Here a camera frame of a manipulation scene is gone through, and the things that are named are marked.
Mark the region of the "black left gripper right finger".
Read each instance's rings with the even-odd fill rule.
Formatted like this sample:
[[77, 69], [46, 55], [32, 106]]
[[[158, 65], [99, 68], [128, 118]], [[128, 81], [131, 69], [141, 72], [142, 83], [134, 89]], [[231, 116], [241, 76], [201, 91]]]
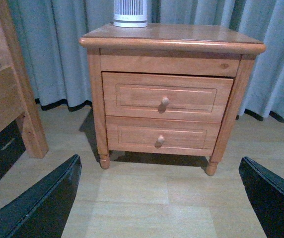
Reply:
[[250, 204], [268, 238], [284, 238], [284, 179], [249, 157], [239, 166]]

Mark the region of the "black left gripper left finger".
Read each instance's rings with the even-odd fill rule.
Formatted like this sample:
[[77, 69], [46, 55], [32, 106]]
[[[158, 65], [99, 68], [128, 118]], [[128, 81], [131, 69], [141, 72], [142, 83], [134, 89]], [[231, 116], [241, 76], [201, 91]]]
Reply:
[[81, 176], [75, 154], [0, 209], [0, 238], [60, 238]]

